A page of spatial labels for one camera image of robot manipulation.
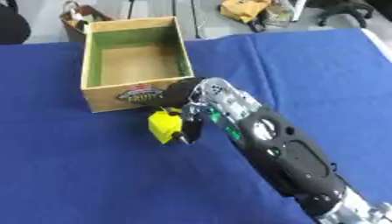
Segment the green led light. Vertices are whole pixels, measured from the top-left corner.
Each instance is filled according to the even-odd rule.
[[[237,140],[240,139],[240,137],[241,137],[241,135],[240,135],[239,133],[235,132],[235,131],[232,131],[231,134],[232,134],[233,137],[234,137],[235,139],[237,139]]]
[[[210,115],[208,116],[213,123],[217,123],[221,119],[221,113],[216,111],[214,108],[210,108]]]

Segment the box label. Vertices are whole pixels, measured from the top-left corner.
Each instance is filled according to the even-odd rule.
[[[162,89],[153,87],[150,84],[138,84],[119,94],[117,99],[126,102],[143,103],[156,98],[162,91]]]

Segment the yellow block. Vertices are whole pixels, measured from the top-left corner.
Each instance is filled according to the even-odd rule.
[[[220,14],[247,23],[270,4],[271,0],[226,0],[220,7]]]
[[[169,115],[164,110],[149,117],[149,130],[161,144],[167,144],[172,139],[172,134],[181,129],[182,119],[179,115]]]

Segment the white object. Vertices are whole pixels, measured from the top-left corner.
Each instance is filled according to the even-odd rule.
[[[130,18],[147,18],[149,16],[149,3],[147,1],[135,1],[132,6]]]
[[[290,0],[280,0],[279,2],[292,10],[293,17],[291,22],[297,22],[301,17],[302,11],[304,11],[307,0],[297,0],[295,3],[291,3]]]

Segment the cable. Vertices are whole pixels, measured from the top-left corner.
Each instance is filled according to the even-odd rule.
[[[191,7],[192,7],[192,14],[193,14],[193,22],[194,22],[196,39],[203,39],[200,35],[200,29],[207,23],[208,16],[200,7],[196,7],[194,0],[191,0]],[[196,11],[199,11],[199,13],[204,14],[204,20],[200,25],[198,25]]]
[[[132,11],[133,11],[133,4],[135,3],[135,0],[129,0],[130,5],[129,5],[129,11],[128,11],[128,19],[132,16]]]
[[[201,39],[201,36],[199,34],[198,19],[196,17],[196,7],[194,6],[194,0],[191,0],[191,6],[192,6],[192,15],[193,15],[195,37],[196,37],[196,39]]]
[[[177,0],[171,0],[171,13],[174,17],[177,16]]]

